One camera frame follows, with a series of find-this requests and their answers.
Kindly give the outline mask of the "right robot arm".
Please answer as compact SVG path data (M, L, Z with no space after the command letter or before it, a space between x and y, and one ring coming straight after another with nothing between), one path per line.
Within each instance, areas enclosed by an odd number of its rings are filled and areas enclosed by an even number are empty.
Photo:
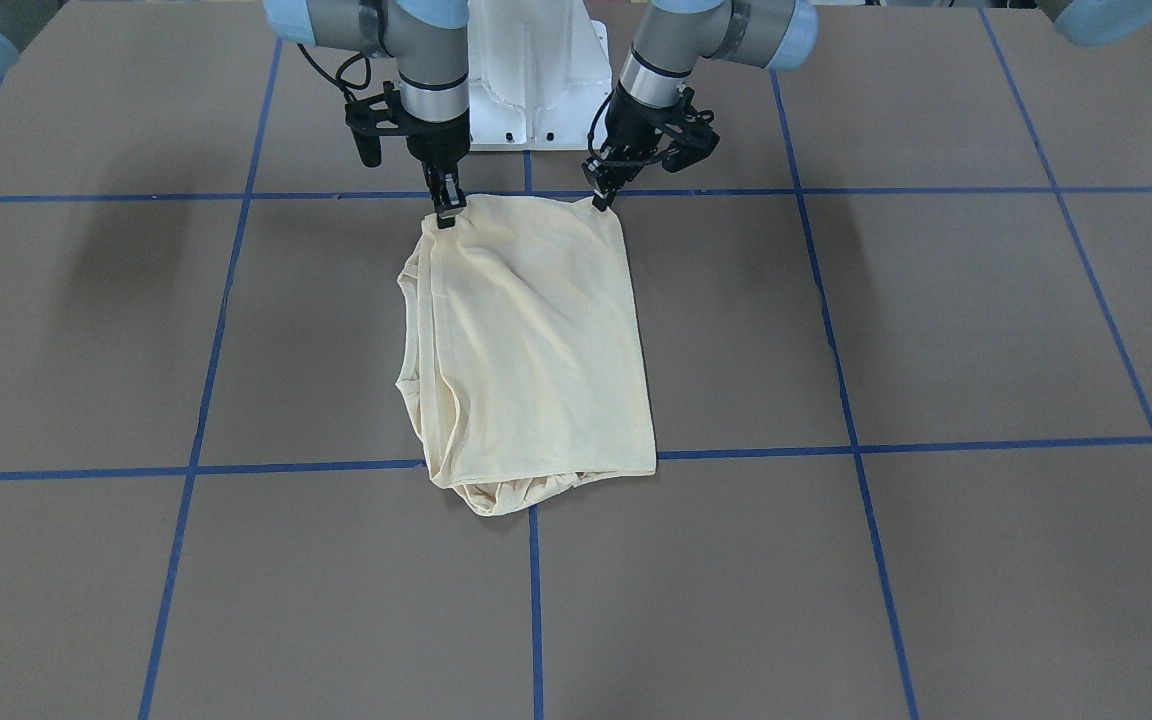
M0 1L0 78L61 1ZM346 124L365 167L381 162L381 141L401 136L420 162L435 227L467 209L460 162L471 145L465 1L265 1L266 23L302 55L311 47L347 58L325 74L343 97Z

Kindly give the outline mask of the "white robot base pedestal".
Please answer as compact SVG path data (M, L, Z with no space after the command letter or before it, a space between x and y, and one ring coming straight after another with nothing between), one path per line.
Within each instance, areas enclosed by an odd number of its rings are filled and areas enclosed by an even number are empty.
M611 96L607 28L582 1L457 1L475 152L582 151Z

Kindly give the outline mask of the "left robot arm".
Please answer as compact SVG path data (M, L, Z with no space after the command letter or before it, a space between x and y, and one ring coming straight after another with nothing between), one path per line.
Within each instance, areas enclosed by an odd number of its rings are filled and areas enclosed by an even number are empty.
M585 162L596 209L717 149L703 61L806 71L778 90L796 194L1152 194L1152 1L652 1Z

